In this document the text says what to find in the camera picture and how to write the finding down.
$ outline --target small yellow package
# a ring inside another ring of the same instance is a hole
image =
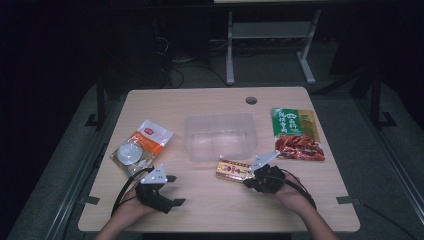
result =
[[[148,167],[173,135],[172,131],[145,120],[143,124],[111,155],[115,164],[128,177]]]
[[[216,169],[216,177],[242,183],[245,179],[254,177],[254,174],[249,171],[249,168],[249,164],[238,163],[221,158]]]

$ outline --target metal frame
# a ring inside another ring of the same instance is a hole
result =
[[[302,51],[297,52],[299,63],[309,84],[315,84],[315,78],[309,67],[307,56],[315,35],[321,9],[315,10],[312,21],[302,22],[250,22],[234,23],[233,13],[228,14],[228,46],[227,46],[227,84],[234,85],[233,39],[248,38],[305,38]]]

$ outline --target snack bag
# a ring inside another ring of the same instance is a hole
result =
[[[173,132],[145,120],[110,157],[130,177],[139,170],[148,167],[172,135]]]
[[[313,111],[273,108],[272,125],[279,158],[325,160]]]

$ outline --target dark background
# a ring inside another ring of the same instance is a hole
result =
[[[137,4],[146,2],[166,3]],[[340,42],[334,73],[347,74],[377,62],[383,81],[398,92],[424,128],[423,3],[368,3],[324,8],[315,41]],[[131,7],[134,2],[0,1],[2,239],[82,97],[99,78],[111,98],[132,88],[161,88],[166,84],[161,68],[169,64],[172,53],[184,50],[207,61],[209,39],[226,36],[227,19],[222,12],[168,12],[158,17],[134,11],[90,11],[110,4]],[[241,16],[249,20],[282,15],[250,11]],[[170,41],[170,55],[157,54],[155,36]]]

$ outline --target human hand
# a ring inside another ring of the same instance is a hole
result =
[[[138,199],[135,188],[139,184],[137,180],[134,186],[125,193],[119,207],[97,235],[96,239],[116,239],[120,232],[132,226],[142,217],[157,212],[157,210],[143,205]]]
[[[303,186],[300,184],[299,178],[295,177],[292,174],[285,173],[286,180],[296,184],[300,188]],[[284,184],[275,194],[274,196],[288,209],[294,211],[295,213],[300,213],[300,211],[305,208],[313,207],[311,203],[296,189],[289,186],[288,184]]]

